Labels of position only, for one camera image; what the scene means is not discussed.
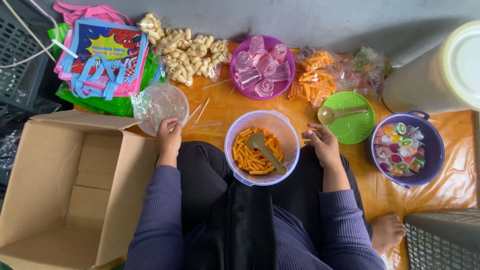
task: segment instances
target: orange floor mat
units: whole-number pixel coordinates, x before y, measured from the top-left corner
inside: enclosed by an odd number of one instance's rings
[[[235,44],[229,44],[233,52]],[[230,78],[229,67],[223,66],[219,82]],[[307,130],[307,123],[316,123],[316,110],[310,103],[300,100],[289,101],[285,95],[267,100],[248,99],[237,89],[232,93],[233,83],[224,83],[202,89],[212,84],[208,79],[195,77],[192,88],[184,85],[178,87],[187,96],[191,111],[208,97],[210,101],[198,124],[222,122],[221,126],[208,128],[191,128],[188,123],[182,131],[183,141],[200,140],[209,142],[223,150],[225,135],[230,125],[241,115],[252,110],[277,110],[288,116],[299,135]],[[375,120],[392,114],[385,105],[371,102],[375,110]],[[431,212],[443,209],[476,208],[477,206],[477,169],[474,148],[474,114],[471,110],[432,115],[429,120],[439,131],[445,144],[445,164],[432,182],[421,187],[405,189],[384,177],[369,163],[366,143],[340,145],[352,166],[359,185],[365,214],[368,220],[386,214],[392,210],[399,216],[419,212]],[[128,131],[147,136],[138,126]],[[407,270],[407,252],[405,243],[392,248],[388,253],[390,263],[398,270]]]

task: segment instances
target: white container lid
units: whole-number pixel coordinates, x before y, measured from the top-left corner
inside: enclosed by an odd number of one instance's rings
[[[445,39],[439,64],[457,98],[472,110],[480,110],[480,21],[457,28]]]

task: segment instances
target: white cable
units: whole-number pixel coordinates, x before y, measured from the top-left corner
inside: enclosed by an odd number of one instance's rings
[[[32,60],[33,58],[39,56],[40,54],[42,54],[43,52],[46,52],[48,54],[48,56],[56,63],[57,61],[55,60],[55,58],[53,58],[53,56],[50,54],[50,52],[48,52],[48,50],[54,45],[54,43],[50,44],[48,47],[45,47],[42,42],[40,42],[40,40],[38,40],[38,38],[35,36],[34,33],[32,33],[32,31],[28,28],[28,26],[22,21],[22,19],[18,16],[18,14],[13,10],[13,8],[10,6],[10,4],[7,2],[7,0],[2,0],[3,3],[7,6],[7,8],[12,12],[12,14],[17,18],[17,20],[23,25],[23,27],[25,27],[25,29],[32,35],[32,37],[39,43],[39,45],[43,48],[43,50],[39,51],[38,53],[30,56],[29,58],[23,60],[23,61],[20,61],[20,62],[17,62],[17,63],[14,63],[14,64],[11,64],[11,65],[8,65],[8,66],[0,66],[0,68],[7,68],[7,67],[14,67],[14,66],[17,66],[19,64],[22,64],[22,63],[25,63],[29,60]],[[45,10],[43,10],[37,3],[34,2],[34,0],[30,0],[30,2],[40,11],[42,12],[47,18],[49,18],[53,24],[55,25],[55,39],[58,40],[58,37],[59,37],[59,28],[58,28],[58,25],[57,25],[57,22],[55,21],[55,19],[48,15],[48,13],[45,12]]]

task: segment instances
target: gray plastic basket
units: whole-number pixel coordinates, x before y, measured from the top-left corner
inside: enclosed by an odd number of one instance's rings
[[[480,211],[405,217],[411,270],[480,270]]]
[[[9,1],[22,20],[44,44],[49,44],[48,21],[24,1]],[[0,2],[0,65],[10,65],[39,52],[41,47],[14,15]],[[48,55],[11,68],[0,68],[0,115],[7,104],[33,110]]]

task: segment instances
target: purple long-sleeve shirt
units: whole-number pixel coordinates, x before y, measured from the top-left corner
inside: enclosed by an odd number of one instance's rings
[[[352,190],[319,193],[324,246],[317,253],[300,220],[274,206],[279,270],[384,270],[371,247]],[[130,243],[125,270],[170,270],[182,264],[180,172],[157,166]]]

